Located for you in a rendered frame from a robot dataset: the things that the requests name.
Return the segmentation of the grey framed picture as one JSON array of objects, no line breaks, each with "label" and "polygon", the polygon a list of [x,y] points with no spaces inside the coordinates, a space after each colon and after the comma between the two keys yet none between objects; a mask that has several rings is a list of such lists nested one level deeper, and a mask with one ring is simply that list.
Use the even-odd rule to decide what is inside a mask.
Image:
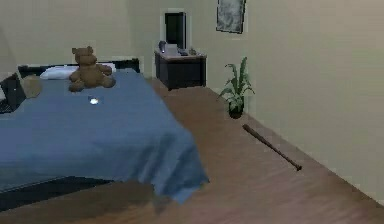
[{"label": "grey framed picture", "polygon": [[216,30],[243,33],[246,0],[217,0]]}]

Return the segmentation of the dark chest of drawers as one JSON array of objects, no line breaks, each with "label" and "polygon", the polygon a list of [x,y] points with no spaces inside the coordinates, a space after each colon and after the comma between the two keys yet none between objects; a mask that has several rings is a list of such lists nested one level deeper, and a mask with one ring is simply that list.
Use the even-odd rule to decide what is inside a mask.
[{"label": "dark chest of drawers", "polygon": [[169,91],[206,85],[206,57],[204,55],[168,56],[154,51],[156,78]]}]

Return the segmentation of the green house plant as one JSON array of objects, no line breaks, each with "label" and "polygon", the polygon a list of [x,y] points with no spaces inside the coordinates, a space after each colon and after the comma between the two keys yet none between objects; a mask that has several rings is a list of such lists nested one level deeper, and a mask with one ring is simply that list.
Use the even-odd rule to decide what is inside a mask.
[{"label": "green house plant", "polygon": [[232,69],[233,77],[227,80],[219,97],[223,97],[228,103],[228,114],[232,119],[240,118],[244,112],[245,92],[254,93],[246,66],[247,57],[241,60],[240,68],[237,68],[233,63],[226,64],[226,67]]}]

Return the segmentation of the bed with blue cover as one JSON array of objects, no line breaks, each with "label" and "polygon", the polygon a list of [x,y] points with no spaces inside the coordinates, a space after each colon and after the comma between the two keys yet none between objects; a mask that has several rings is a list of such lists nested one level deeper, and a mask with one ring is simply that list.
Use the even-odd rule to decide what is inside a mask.
[{"label": "bed with blue cover", "polygon": [[144,76],[112,76],[114,87],[79,93],[45,80],[38,97],[0,114],[0,211],[126,181],[182,203],[208,182],[192,134]]}]

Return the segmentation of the tan cushion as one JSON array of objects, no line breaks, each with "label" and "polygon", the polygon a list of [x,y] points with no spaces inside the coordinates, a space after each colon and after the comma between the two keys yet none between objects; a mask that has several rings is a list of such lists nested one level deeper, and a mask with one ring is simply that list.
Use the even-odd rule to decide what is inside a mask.
[{"label": "tan cushion", "polygon": [[38,76],[29,75],[21,80],[27,98],[36,98],[42,91],[42,84]]}]

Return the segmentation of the white pillow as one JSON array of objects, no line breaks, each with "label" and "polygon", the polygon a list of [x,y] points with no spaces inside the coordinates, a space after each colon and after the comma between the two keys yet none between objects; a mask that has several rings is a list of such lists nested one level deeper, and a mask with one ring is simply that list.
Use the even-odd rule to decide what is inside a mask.
[{"label": "white pillow", "polygon": [[41,75],[40,78],[44,80],[63,80],[68,79],[69,76],[78,69],[77,66],[62,65],[53,66],[47,68]]}]

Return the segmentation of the brown baseball bat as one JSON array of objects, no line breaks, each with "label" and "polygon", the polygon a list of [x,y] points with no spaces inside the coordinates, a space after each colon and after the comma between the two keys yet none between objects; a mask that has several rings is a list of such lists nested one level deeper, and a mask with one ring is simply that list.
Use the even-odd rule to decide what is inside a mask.
[{"label": "brown baseball bat", "polygon": [[261,143],[263,143],[264,145],[266,145],[267,147],[269,147],[270,149],[272,149],[275,153],[277,153],[278,155],[280,155],[282,158],[284,158],[287,162],[289,162],[295,169],[296,171],[300,171],[302,170],[302,166],[299,165],[298,163],[296,163],[295,161],[293,161],[292,159],[290,159],[287,155],[285,155],[284,153],[282,153],[280,150],[278,150],[276,147],[274,147],[269,141],[267,141],[262,135],[260,135],[258,132],[256,132],[253,128],[251,128],[249,125],[247,124],[243,124],[242,125],[242,128],[247,132],[249,133],[251,136],[253,136],[254,138],[256,138],[258,141],[260,141]]}]

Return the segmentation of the brown teddy bear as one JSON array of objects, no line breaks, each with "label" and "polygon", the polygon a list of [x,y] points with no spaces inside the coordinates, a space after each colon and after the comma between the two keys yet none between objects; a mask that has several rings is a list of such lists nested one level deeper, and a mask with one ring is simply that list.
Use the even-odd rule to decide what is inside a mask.
[{"label": "brown teddy bear", "polygon": [[81,92],[84,89],[96,87],[112,88],[116,80],[112,77],[112,68],[108,65],[98,64],[97,57],[91,46],[73,48],[72,54],[78,68],[69,76],[70,92]]}]

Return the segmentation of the black laptop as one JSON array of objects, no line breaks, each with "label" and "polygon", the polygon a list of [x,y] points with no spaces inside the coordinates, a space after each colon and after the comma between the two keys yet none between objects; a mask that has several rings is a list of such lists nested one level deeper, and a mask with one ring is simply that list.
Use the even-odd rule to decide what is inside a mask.
[{"label": "black laptop", "polygon": [[17,74],[14,73],[1,81],[0,87],[5,96],[4,99],[0,100],[0,114],[16,111],[26,99],[26,95]]}]

